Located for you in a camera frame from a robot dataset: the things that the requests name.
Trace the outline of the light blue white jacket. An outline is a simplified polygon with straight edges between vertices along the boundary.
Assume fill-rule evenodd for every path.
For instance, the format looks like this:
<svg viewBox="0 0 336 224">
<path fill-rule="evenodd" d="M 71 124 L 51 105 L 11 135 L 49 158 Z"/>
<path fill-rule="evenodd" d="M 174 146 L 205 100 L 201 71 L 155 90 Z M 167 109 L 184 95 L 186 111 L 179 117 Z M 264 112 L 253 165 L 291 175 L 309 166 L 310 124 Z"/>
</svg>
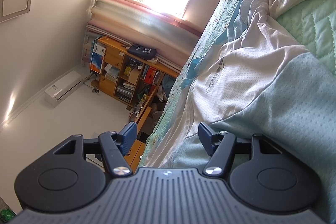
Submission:
<svg viewBox="0 0 336 224">
<path fill-rule="evenodd" d="M 203 168 L 198 125 L 263 134 L 319 175 L 313 208 L 335 223 L 335 73 L 278 19 L 306 0 L 239 0 L 227 28 L 193 59 L 170 127 L 145 167 Z"/>
</svg>

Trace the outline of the wooden desk with drawers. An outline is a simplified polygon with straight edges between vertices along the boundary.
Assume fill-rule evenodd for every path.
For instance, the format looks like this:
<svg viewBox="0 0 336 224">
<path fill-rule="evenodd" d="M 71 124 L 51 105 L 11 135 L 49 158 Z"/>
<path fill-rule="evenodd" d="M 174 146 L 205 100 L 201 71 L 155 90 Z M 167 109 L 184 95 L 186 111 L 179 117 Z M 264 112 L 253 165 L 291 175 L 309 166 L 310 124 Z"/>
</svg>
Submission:
<svg viewBox="0 0 336 224">
<path fill-rule="evenodd" d="M 146 141 L 153 133 L 167 103 L 162 85 L 149 90 L 148 86 L 137 97 L 129 113 L 129 121 L 137 124 L 137 137 L 125 159 L 133 172 L 136 171 L 145 151 Z"/>
</svg>

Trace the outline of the wooden bookshelf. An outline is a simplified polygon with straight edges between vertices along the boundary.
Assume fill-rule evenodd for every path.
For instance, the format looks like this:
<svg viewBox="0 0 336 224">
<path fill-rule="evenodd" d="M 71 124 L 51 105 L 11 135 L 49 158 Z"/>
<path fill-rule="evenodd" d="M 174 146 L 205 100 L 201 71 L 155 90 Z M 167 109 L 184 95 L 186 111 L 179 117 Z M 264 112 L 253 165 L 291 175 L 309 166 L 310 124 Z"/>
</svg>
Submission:
<svg viewBox="0 0 336 224">
<path fill-rule="evenodd" d="M 126 45 L 103 36 L 97 40 L 102 46 L 103 57 L 100 71 L 91 85 L 127 106 L 137 104 L 142 96 L 148 97 L 159 88 L 163 78 L 170 76 L 175 79 L 178 73 L 160 62 L 132 55 Z"/>
</svg>

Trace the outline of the dark hanging tote bag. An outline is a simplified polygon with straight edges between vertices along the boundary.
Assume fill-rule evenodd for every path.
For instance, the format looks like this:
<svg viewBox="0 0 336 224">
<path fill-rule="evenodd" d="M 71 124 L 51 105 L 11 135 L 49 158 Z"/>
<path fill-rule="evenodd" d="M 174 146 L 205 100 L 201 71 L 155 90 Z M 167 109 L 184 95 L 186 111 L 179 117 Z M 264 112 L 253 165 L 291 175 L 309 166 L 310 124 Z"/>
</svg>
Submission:
<svg viewBox="0 0 336 224">
<path fill-rule="evenodd" d="M 137 57 L 140 57 L 144 60 L 151 60 L 157 54 L 156 49 L 147 48 L 147 47 L 141 46 L 139 44 L 133 44 L 132 46 L 129 47 L 127 52 L 132 54 L 132 55 L 135 55 Z"/>
</svg>

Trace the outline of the pink left curtain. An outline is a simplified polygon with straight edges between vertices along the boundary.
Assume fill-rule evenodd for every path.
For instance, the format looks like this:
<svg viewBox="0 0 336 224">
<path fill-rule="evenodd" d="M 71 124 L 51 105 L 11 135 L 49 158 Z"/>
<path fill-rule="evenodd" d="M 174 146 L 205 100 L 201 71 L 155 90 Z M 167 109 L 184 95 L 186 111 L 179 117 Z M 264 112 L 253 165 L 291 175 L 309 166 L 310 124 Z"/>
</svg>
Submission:
<svg viewBox="0 0 336 224">
<path fill-rule="evenodd" d="M 94 0 L 87 30 L 128 46 L 154 48 L 158 61 L 177 72 L 202 35 L 194 24 L 133 0 Z"/>
</svg>

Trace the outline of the green quilted bee bedspread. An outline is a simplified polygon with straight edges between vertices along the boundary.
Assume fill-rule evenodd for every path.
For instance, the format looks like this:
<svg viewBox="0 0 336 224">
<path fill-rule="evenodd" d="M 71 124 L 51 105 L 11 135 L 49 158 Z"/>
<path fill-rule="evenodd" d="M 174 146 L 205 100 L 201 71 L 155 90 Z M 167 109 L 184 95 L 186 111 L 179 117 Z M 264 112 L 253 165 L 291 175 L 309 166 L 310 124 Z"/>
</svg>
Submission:
<svg viewBox="0 0 336 224">
<path fill-rule="evenodd" d="M 187 76 L 191 62 L 209 51 L 210 46 L 227 28 L 238 2 L 239 0 L 220 0 L 201 38 L 173 85 L 163 114 L 146 141 L 145 151 L 139 166 L 145 166 L 151 159 L 160 141 L 167 133 L 181 94 L 181 83 Z M 280 16 L 278 22 L 298 42 L 307 46 L 317 59 L 330 69 L 331 73 L 335 73 L 335 0 L 306 0 Z"/>
</svg>

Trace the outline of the white wall air conditioner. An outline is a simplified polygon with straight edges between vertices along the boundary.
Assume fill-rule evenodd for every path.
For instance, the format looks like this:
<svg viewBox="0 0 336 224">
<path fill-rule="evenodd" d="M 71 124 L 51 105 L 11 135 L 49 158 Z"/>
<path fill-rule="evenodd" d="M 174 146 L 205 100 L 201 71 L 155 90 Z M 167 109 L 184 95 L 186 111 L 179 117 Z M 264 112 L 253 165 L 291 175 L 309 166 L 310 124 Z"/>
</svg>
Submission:
<svg viewBox="0 0 336 224">
<path fill-rule="evenodd" d="M 71 71 L 45 90 L 45 100 L 56 107 L 76 91 L 82 83 L 82 76 L 76 71 Z"/>
</svg>

